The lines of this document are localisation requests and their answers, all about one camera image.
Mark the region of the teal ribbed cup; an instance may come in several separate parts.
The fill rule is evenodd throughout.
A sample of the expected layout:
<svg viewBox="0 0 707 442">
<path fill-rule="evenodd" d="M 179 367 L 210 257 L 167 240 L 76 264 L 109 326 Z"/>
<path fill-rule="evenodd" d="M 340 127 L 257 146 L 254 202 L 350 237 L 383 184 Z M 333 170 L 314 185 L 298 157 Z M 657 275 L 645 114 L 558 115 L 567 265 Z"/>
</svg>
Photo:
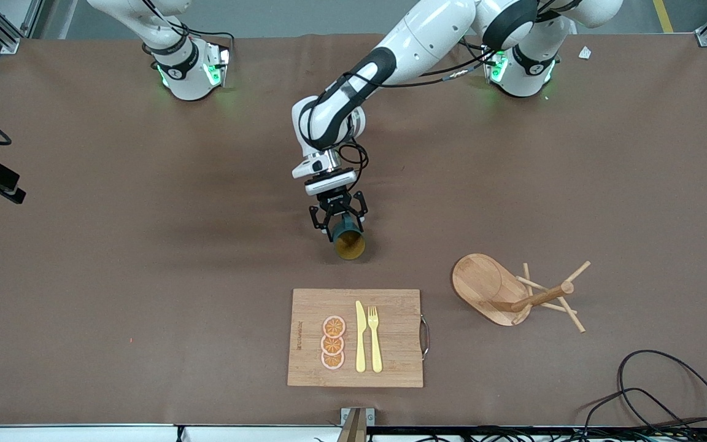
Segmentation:
<svg viewBox="0 0 707 442">
<path fill-rule="evenodd" d="M 366 240 L 358 218 L 342 214 L 332 228 L 332 244 L 337 256 L 343 260 L 356 260 L 366 249 Z"/>
</svg>

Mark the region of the wooden cup rack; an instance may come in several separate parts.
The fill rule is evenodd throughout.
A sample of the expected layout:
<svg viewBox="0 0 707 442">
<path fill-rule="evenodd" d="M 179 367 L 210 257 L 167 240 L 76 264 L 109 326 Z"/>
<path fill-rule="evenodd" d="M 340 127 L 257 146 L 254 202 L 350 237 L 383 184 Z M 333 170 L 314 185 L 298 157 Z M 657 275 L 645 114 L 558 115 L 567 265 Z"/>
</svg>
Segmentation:
<svg viewBox="0 0 707 442">
<path fill-rule="evenodd" d="M 586 329 L 566 297 L 573 294 L 573 282 L 587 268 L 589 261 L 553 288 L 530 280 L 528 264 L 523 264 L 524 276 L 511 273 L 501 263 L 484 254 L 469 254 L 460 258 L 452 269 L 452 285 L 461 300 L 494 324 L 512 327 L 528 318 L 536 307 L 561 311 L 570 317 L 580 333 Z"/>
</svg>

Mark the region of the yellow plastic knife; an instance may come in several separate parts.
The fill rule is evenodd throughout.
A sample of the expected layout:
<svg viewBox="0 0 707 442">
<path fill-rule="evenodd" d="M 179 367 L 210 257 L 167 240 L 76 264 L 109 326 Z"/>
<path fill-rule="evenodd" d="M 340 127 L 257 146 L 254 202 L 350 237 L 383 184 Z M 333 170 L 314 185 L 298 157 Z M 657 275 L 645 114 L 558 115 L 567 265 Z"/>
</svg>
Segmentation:
<svg viewBox="0 0 707 442">
<path fill-rule="evenodd" d="M 364 306 L 360 300 L 355 302 L 356 315 L 357 315 L 357 350 L 356 350 L 356 371 L 364 373 L 366 370 L 366 355 L 365 355 L 365 344 L 364 344 L 364 334 L 368 327 L 367 317 L 364 311 Z"/>
</svg>

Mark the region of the yellow plastic fork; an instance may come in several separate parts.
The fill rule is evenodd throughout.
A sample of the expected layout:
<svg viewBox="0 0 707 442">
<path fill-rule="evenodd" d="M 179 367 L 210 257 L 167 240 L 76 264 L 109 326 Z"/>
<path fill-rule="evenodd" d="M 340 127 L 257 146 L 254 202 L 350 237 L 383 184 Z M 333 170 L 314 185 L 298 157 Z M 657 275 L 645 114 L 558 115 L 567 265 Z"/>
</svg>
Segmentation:
<svg viewBox="0 0 707 442">
<path fill-rule="evenodd" d="M 378 335 L 379 315 L 376 306 L 368 306 L 367 321 L 371 332 L 371 368 L 379 374 L 384 369 L 384 363 L 382 363 L 381 342 Z"/>
</svg>

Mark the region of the bamboo cutting board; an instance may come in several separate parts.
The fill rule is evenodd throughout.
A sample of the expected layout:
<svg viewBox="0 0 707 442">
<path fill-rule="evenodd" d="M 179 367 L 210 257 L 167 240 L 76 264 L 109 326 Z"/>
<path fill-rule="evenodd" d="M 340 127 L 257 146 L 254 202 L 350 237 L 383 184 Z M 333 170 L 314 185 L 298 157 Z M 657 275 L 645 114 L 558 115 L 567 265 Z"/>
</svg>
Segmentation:
<svg viewBox="0 0 707 442">
<path fill-rule="evenodd" d="M 360 300 L 379 315 L 382 372 L 371 368 L 371 332 L 364 334 L 366 370 L 356 371 L 357 315 Z M 329 316 L 346 322 L 342 338 L 326 338 Z M 418 289 L 294 289 L 291 341 L 287 362 L 289 386 L 328 388 L 421 388 L 423 344 L 420 341 Z"/>
</svg>

